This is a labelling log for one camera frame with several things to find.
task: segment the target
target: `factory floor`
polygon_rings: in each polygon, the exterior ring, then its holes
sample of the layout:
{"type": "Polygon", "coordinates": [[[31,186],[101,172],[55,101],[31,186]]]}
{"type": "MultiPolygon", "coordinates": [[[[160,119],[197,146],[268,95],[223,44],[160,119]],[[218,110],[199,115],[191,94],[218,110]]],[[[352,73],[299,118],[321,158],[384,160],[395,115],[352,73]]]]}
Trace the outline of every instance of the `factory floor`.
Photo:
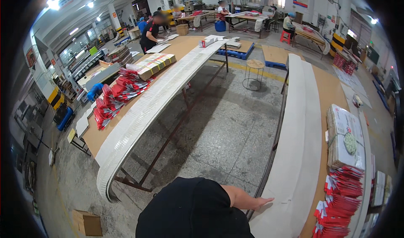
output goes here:
{"type": "MultiPolygon", "coordinates": [[[[324,56],[321,60],[320,54],[316,52],[299,45],[291,48],[286,43],[280,43],[280,32],[271,32],[265,34],[263,39],[258,39],[246,33],[218,33],[210,24],[203,33],[191,31],[188,35],[210,34],[238,36],[242,40],[254,42],[255,48],[248,59],[264,62],[261,45],[278,46],[300,52],[307,62],[336,76],[330,56],[324,56]]],[[[309,45],[305,39],[297,38],[297,41],[309,45]]],[[[108,42],[104,47],[112,51],[113,42],[108,42]]],[[[128,47],[132,48],[131,51],[142,51],[138,41],[129,43],[128,47]]],[[[122,201],[119,204],[111,204],[101,198],[96,186],[99,165],[67,141],[68,132],[90,104],[73,104],[76,118],[66,132],[59,132],[52,125],[53,114],[48,110],[44,122],[44,142],[52,146],[58,143],[60,150],[56,154],[54,166],[50,167],[49,150],[41,145],[35,198],[49,237],[84,237],[73,228],[73,209],[99,215],[104,237],[134,237],[138,216],[153,194],[177,176],[209,178],[220,184],[238,186],[253,196],[273,143],[282,98],[280,90],[286,71],[283,68],[265,67],[261,89],[249,91],[242,86],[246,61],[229,57],[229,62],[229,73],[221,71],[211,83],[204,98],[181,125],[145,180],[144,186],[152,188],[153,192],[141,191],[114,181],[113,190],[122,201]]],[[[190,81],[188,101],[195,100],[216,70],[217,65],[209,62],[198,72],[190,81]]],[[[372,153],[376,156],[376,169],[394,178],[396,168],[390,140],[393,120],[376,92],[372,76],[363,67],[356,74],[372,105],[372,109],[364,105],[363,110],[369,121],[368,130],[372,153]]],[[[185,111],[183,96],[179,94],[144,133],[123,166],[134,179],[142,178],[185,111]]]]}

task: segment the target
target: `blue shirt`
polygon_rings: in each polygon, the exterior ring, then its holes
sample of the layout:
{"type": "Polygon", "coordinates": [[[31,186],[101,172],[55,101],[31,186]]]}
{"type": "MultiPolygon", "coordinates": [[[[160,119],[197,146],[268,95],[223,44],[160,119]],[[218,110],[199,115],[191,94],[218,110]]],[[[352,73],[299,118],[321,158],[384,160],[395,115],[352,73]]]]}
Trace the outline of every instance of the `blue shirt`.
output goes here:
{"type": "Polygon", "coordinates": [[[140,33],[143,33],[143,30],[144,30],[144,28],[146,27],[147,24],[148,24],[148,23],[145,22],[145,21],[139,23],[139,30],[140,30],[140,33]]]}

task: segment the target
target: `red plastic stool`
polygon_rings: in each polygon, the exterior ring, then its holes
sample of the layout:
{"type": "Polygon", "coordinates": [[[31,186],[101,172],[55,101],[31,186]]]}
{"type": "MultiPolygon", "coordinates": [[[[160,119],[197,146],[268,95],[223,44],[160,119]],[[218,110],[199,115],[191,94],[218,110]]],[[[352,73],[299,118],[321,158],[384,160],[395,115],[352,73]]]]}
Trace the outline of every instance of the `red plastic stool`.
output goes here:
{"type": "Polygon", "coordinates": [[[286,32],[286,31],[282,31],[282,35],[280,36],[280,41],[287,41],[288,44],[290,44],[290,33],[286,32]]]}

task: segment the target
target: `black cap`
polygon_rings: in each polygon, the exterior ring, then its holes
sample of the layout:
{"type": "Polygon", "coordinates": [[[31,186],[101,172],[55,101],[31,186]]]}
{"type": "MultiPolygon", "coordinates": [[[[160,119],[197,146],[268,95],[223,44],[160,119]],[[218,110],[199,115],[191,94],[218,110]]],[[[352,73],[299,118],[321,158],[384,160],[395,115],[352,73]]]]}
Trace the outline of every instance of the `black cap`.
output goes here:
{"type": "Polygon", "coordinates": [[[153,16],[160,16],[160,17],[164,17],[163,13],[161,13],[160,11],[156,11],[153,13],[153,16]]]}

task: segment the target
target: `round wooden stool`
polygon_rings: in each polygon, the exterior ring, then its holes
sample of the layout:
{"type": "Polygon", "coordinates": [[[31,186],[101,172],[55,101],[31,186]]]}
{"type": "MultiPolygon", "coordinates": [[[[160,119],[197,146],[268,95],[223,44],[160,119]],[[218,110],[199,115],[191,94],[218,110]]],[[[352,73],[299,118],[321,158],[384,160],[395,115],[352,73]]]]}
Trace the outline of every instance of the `round wooden stool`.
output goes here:
{"type": "Polygon", "coordinates": [[[243,80],[243,87],[247,90],[250,91],[258,91],[261,89],[261,82],[262,82],[262,76],[264,75],[264,63],[262,63],[259,60],[256,59],[250,59],[247,60],[246,64],[246,73],[244,75],[244,80],[243,80]],[[251,68],[256,69],[256,79],[255,78],[250,78],[250,73],[251,73],[251,68]],[[259,72],[261,71],[261,79],[258,80],[259,78],[259,72]]]}

